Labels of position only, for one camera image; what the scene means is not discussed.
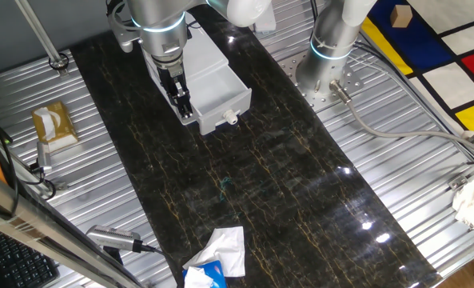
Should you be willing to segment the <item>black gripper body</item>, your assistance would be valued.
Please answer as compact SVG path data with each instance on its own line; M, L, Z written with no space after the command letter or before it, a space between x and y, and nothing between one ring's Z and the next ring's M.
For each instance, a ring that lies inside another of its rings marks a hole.
M158 66L157 72L161 85L171 98L185 96L185 70L182 64L173 66Z

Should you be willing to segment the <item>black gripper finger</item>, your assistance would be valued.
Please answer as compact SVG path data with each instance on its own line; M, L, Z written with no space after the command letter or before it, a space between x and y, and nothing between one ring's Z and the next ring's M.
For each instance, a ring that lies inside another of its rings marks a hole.
M173 104L177 108L177 111L180 114L180 118L184 118L185 107L183 104L183 96L180 94L169 94L168 97L169 97L170 103Z
M192 106L190 104L189 90L185 81L178 80L177 87L177 108L183 118L191 118L193 116Z

